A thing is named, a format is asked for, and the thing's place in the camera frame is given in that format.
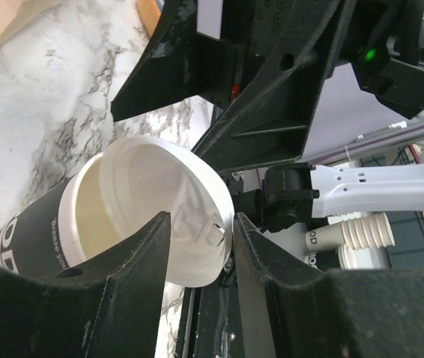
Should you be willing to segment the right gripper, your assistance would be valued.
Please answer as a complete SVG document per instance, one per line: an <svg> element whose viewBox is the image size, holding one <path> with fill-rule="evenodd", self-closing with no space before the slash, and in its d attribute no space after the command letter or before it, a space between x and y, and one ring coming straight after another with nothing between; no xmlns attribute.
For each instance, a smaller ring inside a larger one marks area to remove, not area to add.
<svg viewBox="0 0 424 358"><path fill-rule="evenodd" d="M215 171L296 160L342 45L341 1L226 0L221 39L197 32L196 1L167 1L113 120L199 95L225 109L193 148Z"/></svg>

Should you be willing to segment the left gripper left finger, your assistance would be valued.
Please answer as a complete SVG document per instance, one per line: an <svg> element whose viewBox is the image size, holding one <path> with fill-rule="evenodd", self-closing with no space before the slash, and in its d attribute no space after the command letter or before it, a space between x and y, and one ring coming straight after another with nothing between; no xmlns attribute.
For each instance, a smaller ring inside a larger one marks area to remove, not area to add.
<svg viewBox="0 0 424 358"><path fill-rule="evenodd" d="M0 268L0 357L152 357L171 216L54 278Z"/></svg>

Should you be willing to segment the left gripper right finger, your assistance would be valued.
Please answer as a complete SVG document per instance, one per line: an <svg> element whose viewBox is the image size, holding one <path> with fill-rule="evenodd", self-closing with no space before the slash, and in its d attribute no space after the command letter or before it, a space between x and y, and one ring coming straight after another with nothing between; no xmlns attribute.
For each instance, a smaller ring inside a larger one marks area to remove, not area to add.
<svg viewBox="0 0 424 358"><path fill-rule="evenodd" d="M320 271L233 221L247 357L424 357L424 268Z"/></svg>

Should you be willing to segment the black paper coffee cup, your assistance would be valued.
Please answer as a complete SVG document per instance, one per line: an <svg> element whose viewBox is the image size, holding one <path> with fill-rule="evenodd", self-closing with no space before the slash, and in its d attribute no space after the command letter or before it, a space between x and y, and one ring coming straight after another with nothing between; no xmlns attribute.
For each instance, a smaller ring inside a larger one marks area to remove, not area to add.
<svg viewBox="0 0 424 358"><path fill-rule="evenodd" d="M26 277L52 277L174 210L189 151L152 136L117 139L71 178L4 226L0 264Z"/></svg>

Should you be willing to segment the white plastic cup lid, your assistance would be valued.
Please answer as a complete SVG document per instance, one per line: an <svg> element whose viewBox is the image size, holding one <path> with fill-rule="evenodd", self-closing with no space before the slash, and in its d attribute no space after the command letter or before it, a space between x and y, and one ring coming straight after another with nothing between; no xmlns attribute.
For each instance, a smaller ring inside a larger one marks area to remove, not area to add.
<svg viewBox="0 0 424 358"><path fill-rule="evenodd" d="M160 211L171 215L167 281L212 283L229 258L235 214L226 184L190 150L153 136L116 140L103 152L99 187L125 239Z"/></svg>

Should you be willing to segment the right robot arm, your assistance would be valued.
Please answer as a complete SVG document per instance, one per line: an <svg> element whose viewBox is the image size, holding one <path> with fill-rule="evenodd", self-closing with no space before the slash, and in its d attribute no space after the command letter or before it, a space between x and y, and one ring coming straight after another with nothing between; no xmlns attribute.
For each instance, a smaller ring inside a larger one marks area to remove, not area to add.
<svg viewBox="0 0 424 358"><path fill-rule="evenodd" d="M268 167L235 211L278 230L311 218L316 153L424 111L424 1L167 1L111 104L117 122L200 96L220 109L193 150L215 171Z"/></svg>

